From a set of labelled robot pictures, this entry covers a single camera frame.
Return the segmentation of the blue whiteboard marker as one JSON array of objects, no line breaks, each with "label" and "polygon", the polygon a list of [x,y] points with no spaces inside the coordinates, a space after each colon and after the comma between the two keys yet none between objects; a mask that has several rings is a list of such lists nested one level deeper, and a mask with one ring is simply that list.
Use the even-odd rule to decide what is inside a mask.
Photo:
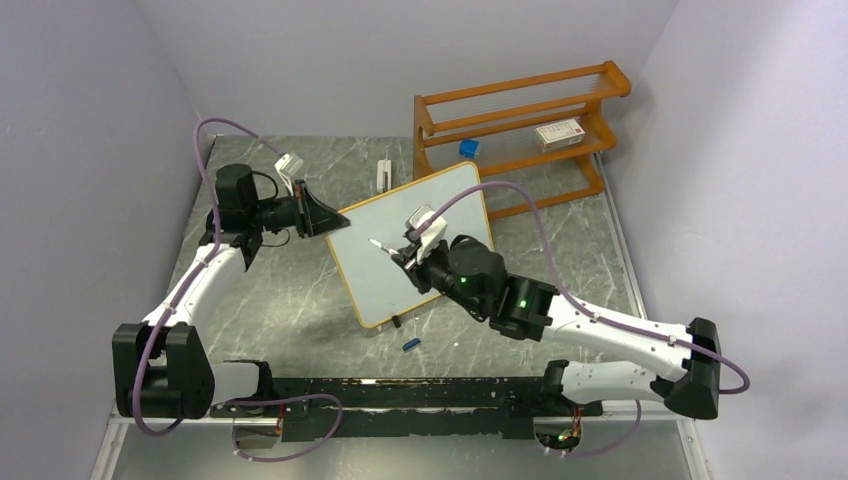
[{"label": "blue whiteboard marker", "polygon": [[376,248],[378,248],[380,251],[386,253],[389,256],[398,255],[397,250],[383,244],[382,242],[380,242],[376,239],[370,238],[369,243],[372,244],[373,246],[375,246]]}]

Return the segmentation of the yellow framed whiteboard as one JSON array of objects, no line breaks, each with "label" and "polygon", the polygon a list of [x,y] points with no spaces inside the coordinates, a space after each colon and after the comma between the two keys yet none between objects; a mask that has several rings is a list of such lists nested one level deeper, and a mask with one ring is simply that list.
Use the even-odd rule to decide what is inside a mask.
[{"label": "yellow framed whiteboard", "polygon": [[328,244],[359,324],[374,328],[437,298],[420,294],[390,255],[371,241],[398,250],[407,219],[420,207],[436,210],[481,183],[477,166],[462,162],[341,210],[350,225],[328,235]]}]

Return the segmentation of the blue marker cap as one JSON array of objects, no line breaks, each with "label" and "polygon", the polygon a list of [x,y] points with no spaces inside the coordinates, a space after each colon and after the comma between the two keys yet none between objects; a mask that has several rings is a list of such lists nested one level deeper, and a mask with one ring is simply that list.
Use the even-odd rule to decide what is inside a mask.
[{"label": "blue marker cap", "polygon": [[413,349],[414,347],[418,346],[420,343],[421,343],[420,338],[413,338],[412,340],[409,340],[409,341],[407,341],[406,343],[403,344],[402,350],[404,352],[409,351],[409,350]]}]

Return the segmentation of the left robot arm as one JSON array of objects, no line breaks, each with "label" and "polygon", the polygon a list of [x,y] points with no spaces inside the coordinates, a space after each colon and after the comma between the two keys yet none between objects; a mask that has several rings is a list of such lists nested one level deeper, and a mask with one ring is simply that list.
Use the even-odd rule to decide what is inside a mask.
[{"label": "left robot arm", "polygon": [[199,328],[248,271],[264,233],[295,229],[299,237],[310,238],[351,223],[317,200],[302,180],[289,194],[260,198],[256,175],[246,164],[219,169],[217,206],[207,217],[191,266],[142,321],[122,324],[113,334],[116,405],[122,416],[200,419],[228,402],[261,416],[275,406],[269,365],[258,360],[211,364]]}]

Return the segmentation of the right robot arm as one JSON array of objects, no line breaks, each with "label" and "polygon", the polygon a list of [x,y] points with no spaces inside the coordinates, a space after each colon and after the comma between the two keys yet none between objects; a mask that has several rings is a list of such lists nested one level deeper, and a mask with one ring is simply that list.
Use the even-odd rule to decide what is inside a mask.
[{"label": "right robot arm", "polygon": [[408,245],[388,252],[419,293],[436,291],[514,340],[576,343],[616,356],[599,366],[550,361],[539,389],[548,412],[645,400],[688,418],[717,418],[720,342],[714,322],[651,322],[568,297],[552,284],[508,273],[501,255],[467,235],[442,240],[425,256],[419,251]]}]

